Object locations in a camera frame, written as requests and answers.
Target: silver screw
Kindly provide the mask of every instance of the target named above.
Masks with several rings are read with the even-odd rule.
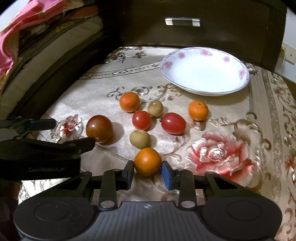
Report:
[[[184,208],[192,208],[195,206],[195,203],[192,201],[183,201],[181,202],[181,206]]]
[[[115,203],[111,200],[106,200],[101,202],[101,207],[103,208],[111,208],[114,207]]]

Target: pink blanket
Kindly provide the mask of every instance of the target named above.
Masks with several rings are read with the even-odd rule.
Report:
[[[70,9],[83,6],[82,0],[30,0],[10,24],[0,32],[0,94],[8,79],[9,71],[17,59],[20,30],[43,23]]]

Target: silver handle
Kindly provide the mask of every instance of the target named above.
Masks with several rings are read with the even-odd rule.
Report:
[[[199,18],[166,18],[165,24],[200,27],[200,19]]]

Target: plate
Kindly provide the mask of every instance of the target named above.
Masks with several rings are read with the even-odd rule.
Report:
[[[194,94],[221,96],[244,88],[250,80],[246,66],[221,50],[190,47],[168,54],[160,63],[162,75]]]

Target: black circular cover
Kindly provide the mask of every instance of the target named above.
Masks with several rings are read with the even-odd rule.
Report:
[[[210,198],[202,208],[210,231],[231,240],[274,238],[282,220],[280,208],[264,197]]]
[[[31,197],[15,210],[22,236],[35,240],[65,240],[82,233],[94,219],[93,206],[82,197]]]

